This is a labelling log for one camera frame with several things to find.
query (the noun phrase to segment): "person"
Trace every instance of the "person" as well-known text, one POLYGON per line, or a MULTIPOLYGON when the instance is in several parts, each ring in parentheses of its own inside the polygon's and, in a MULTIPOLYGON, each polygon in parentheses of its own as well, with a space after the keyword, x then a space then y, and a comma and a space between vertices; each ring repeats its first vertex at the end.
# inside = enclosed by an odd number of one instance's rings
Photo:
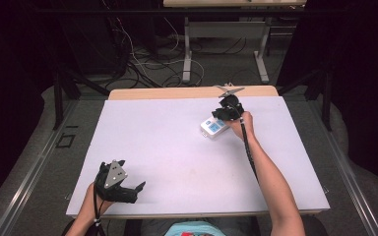
MULTIPOLYGON (((253 116, 244 111, 240 118, 245 124, 245 131, 251 156, 255 163, 257 179, 269 208, 272 220, 272 235, 305 235, 304 224, 296 206, 290 186, 284 176, 263 150, 255 135, 253 116)), ((226 121, 241 141, 244 141, 240 120, 226 121)), ((94 184, 90 184, 79 214, 66 235, 85 235, 94 224, 94 184)), ((103 214, 113 202, 103 201, 97 197, 97 205, 103 214)), ((206 218, 203 220, 153 219, 143 220, 142 235, 251 235, 247 217, 206 218)))

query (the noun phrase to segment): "gray carpet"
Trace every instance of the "gray carpet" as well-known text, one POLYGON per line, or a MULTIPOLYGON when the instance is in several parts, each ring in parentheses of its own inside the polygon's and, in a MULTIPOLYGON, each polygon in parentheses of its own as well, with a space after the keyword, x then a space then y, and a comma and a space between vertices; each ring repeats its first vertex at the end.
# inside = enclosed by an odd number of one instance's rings
MULTIPOLYGON (((236 39, 199 40, 196 42, 198 44, 193 44, 193 47, 194 50, 202 52, 223 52, 235 41, 236 39)), ((271 85, 276 84, 279 68, 288 44, 288 37, 274 38, 272 40, 271 54, 269 57, 265 57, 271 85)), ((236 54, 203 55, 194 53, 193 59, 199 61, 205 73, 202 86, 223 85, 228 82, 232 82, 237 86, 260 85, 252 54, 256 45, 257 41, 247 41, 244 50, 236 54)), ((237 51, 241 47, 242 44, 237 44, 233 51, 237 51)), ((164 49, 163 51, 170 55, 173 53, 178 54, 178 52, 169 52, 169 49, 164 49)), ((170 65, 170 68, 175 71, 181 71, 182 64, 173 64, 170 65)), ((193 64, 193 70, 199 75, 202 74, 202 68, 197 64, 193 64)), ((161 70, 149 70, 146 68, 146 71, 151 78, 159 83, 164 82, 166 78, 173 75, 173 72, 168 68, 161 70)), ((131 73, 127 73, 124 77, 132 76, 131 73)), ((195 74, 193 74, 192 79, 192 83, 198 81, 198 77, 195 74)), ((108 88, 127 88, 132 84, 131 82, 121 81, 112 83, 108 88)), ((102 99, 104 99, 104 97, 95 95, 95 92, 87 87, 80 86, 80 89, 84 96, 80 101, 76 102, 72 115, 68 117, 61 128, 60 135, 67 138, 62 139, 58 144, 59 146, 68 145, 68 137, 74 136, 72 145, 70 147, 56 147, 51 150, 48 162, 46 162, 45 168, 38 176, 38 181, 24 208, 22 208, 19 215, 15 215, 15 223, 9 235, 59 235, 64 226, 71 220, 65 215, 68 204, 68 200, 65 198, 74 190, 103 105, 102 99)), ((5 210, 11 200, 16 196, 17 190, 22 185, 33 163, 42 155, 41 152, 48 141, 48 137, 52 134, 54 104, 51 89, 45 92, 43 97, 46 101, 46 107, 40 123, 0 190, 0 219, 5 214, 5 210)), ((292 95, 286 96, 285 100, 321 185, 329 191, 327 198, 331 209, 317 214, 316 217, 324 223, 329 235, 366 235, 367 232, 364 225, 333 160, 333 152, 328 145, 327 138, 323 135, 321 127, 318 125, 319 121, 311 112, 309 103, 300 95, 300 89, 295 90, 292 95)), ((341 114, 333 111, 333 118, 333 123, 338 123, 337 125, 333 124, 333 127, 335 127, 334 135, 344 152, 347 153, 347 132, 345 133, 341 114)), ((372 206, 373 213, 378 219, 378 178, 358 166, 353 165, 352 167, 355 171, 356 179, 368 199, 368 204, 372 206)), ((271 229, 269 217, 261 216, 259 217, 259 222, 262 235, 269 235, 271 229)), ((105 232, 109 232, 109 235, 122 235, 124 223, 124 220, 112 220, 110 223, 105 220, 103 225, 105 226, 105 232)))

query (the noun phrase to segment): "table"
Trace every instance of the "table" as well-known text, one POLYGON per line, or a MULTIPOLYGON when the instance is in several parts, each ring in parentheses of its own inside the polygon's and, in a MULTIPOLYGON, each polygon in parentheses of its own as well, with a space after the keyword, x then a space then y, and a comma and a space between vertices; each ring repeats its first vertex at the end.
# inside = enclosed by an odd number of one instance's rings
MULTIPOLYGON (((66 214, 77 215, 100 163, 112 159, 126 160, 128 178, 122 187, 147 184, 135 204, 117 203, 104 217, 268 212, 242 141, 229 130, 213 140, 201 134, 200 124, 218 108, 221 94, 215 87, 114 90, 104 104, 66 214)), ((255 116, 258 139, 289 183, 299 210, 316 213, 330 208, 275 88, 246 87, 237 95, 255 116)))
MULTIPOLYGON (((306 0, 164 0, 164 7, 194 8, 194 7, 278 7, 304 5, 306 0)), ((264 22, 190 22, 185 18, 185 59, 182 82, 190 81, 192 51, 191 37, 244 37, 260 38, 259 50, 254 51, 261 82, 267 84, 269 77, 263 62, 266 42, 269 36, 271 18, 264 22)))

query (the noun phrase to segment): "person's right arm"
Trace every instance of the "person's right arm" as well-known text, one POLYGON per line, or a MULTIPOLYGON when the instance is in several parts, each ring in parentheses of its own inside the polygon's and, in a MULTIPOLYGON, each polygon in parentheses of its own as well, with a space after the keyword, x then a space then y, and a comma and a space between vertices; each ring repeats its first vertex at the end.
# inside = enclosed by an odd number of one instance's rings
MULTIPOLYGON (((303 223, 296 206, 292 191, 284 176, 262 149, 254 134, 253 117, 250 112, 242 114, 244 119, 248 145, 254 160, 257 179, 268 205, 273 224, 272 235, 305 235, 303 223)), ((239 120, 226 124, 243 141, 239 120)))

